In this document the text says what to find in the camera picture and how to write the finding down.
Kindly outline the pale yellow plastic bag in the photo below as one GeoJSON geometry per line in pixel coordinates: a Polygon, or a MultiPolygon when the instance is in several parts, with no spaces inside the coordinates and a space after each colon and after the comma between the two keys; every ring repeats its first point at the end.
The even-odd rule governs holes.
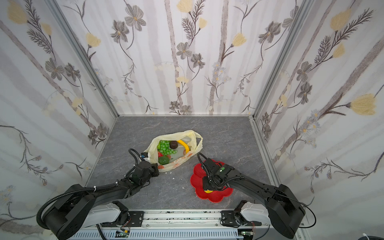
{"type": "Polygon", "coordinates": [[[187,130],[154,138],[141,157],[164,173],[181,166],[202,148],[203,137],[193,130],[187,130]]]}

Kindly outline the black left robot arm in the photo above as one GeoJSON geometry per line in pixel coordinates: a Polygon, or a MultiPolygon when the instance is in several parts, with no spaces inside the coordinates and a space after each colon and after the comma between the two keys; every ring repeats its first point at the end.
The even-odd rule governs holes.
{"type": "Polygon", "coordinates": [[[123,179],[104,186],[71,186],[38,210],[37,224],[50,230],[59,240],[67,240],[83,226],[94,207],[129,198],[138,193],[152,177],[159,175],[158,164],[137,163],[123,179]]]}

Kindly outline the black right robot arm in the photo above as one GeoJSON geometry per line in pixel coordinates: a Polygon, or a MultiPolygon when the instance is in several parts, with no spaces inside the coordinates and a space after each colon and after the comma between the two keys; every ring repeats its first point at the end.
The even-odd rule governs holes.
{"type": "Polygon", "coordinates": [[[270,224],[274,229],[288,239],[293,239],[306,215],[305,205],[294,196],[285,185],[278,187],[254,180],[234,167],[220,164],[212,159],[201,159],[198,155],[202,170],[203,189],[205,191],[223,191],[227,188],[236,189],[259,201],[268,213],[270,224]]]}

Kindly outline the green fake vegetable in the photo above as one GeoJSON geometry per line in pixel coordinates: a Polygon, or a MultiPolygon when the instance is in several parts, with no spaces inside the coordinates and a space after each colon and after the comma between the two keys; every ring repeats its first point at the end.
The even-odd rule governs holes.
{"type": "Polygon", "coordinates": [[[170,159],[167,156],[161,156],[161,157],[158,157],[158,162],[160,165],[164,166],[169,164],[170,159]]]}

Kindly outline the dark brown fake fruit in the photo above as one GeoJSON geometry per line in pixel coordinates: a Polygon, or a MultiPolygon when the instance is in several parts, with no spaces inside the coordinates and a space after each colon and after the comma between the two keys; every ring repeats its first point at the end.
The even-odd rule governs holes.
{"type": "Polygon", "coordinates": [[[170,141],[169,146],[170,146],[170,149],[175,150],[178,148],[179,144],[177,141],[170,141]]]}

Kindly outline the red flower-shaped bowl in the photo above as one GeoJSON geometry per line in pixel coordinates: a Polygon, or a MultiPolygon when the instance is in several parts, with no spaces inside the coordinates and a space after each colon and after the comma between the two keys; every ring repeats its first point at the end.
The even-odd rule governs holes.
{"type": "Polygon", "coordinates": [[[225,187],[223,191],[213,191],[210,194],[204,192],[203,177],[207,174],[202,168],[202,164],[197,164],[194,167],[194,173],[190,178],[190,183],[195,189],[195,193],[199,199],[209,200],[212,203],[220,203],[224,198],[229,197],[233,193],[232,188],[225,187]]]}

